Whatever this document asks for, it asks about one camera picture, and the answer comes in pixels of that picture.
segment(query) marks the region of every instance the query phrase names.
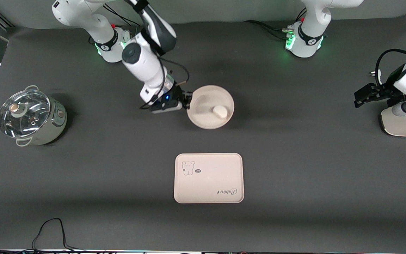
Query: pot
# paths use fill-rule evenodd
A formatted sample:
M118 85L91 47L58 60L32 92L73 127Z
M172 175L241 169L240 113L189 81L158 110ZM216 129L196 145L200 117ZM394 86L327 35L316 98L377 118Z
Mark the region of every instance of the pot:
M17 146L36 146L57 138L67 123L65 107L36 85L12 95L0 109L0 130Z

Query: beige robot base plate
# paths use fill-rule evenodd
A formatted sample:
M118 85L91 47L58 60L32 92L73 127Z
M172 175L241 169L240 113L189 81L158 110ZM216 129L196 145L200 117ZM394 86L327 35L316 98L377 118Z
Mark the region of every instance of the beige robot base plate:
M244 199L242 157L237 153L178 155L174 199L182 204L241 202Z
M406 137L406 117L398 117L387 108L382 111L381 121L383 130L389 135Z

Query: pot lid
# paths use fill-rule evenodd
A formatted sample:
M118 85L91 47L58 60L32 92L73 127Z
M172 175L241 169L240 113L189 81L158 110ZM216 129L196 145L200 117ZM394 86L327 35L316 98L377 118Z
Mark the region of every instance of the pot lid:
M0 109L0 130L13 138L36 132L48 120L50 100L39 90L29 89L12 95Z

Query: pot control panel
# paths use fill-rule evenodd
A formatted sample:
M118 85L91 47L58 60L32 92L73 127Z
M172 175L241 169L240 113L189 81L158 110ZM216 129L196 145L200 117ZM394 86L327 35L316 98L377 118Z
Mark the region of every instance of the pot control panel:
M67 112L65 111L65 107L60 104L55 102L54 103L54 115L53 115L53 124L56 127L61 127L63 123L65 122L66 119L66 114Z

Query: black band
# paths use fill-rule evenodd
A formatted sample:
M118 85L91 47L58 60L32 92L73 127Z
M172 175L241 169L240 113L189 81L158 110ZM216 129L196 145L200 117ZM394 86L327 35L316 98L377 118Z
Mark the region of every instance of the black band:
M136 5L133 6L133 9L140 14L140 12L150 3L147 0L139 0Z
M300 38L302 38L305 41L306 45L309 45L309 46L315 45L323 36L323 35L319 35L317 37L311 37L309 35L306 35L302 30L302 24L300 24L300 26L298 28L298 34L299 34Z
M140 34L142 34L143 38L150 44L152 50L156 51L156 53L158 53L159 56L162 56L165 54L164 50L162 50L162 48L153 39L151 39L150 35L145 30L145 28L143 28L140 31Z
M113 47L113 45L117 43L117 40L118 40L118 32L114 29L114 37L112 37L110 41L106 43L95 42L95 44L103 51L111 51L111 48Z

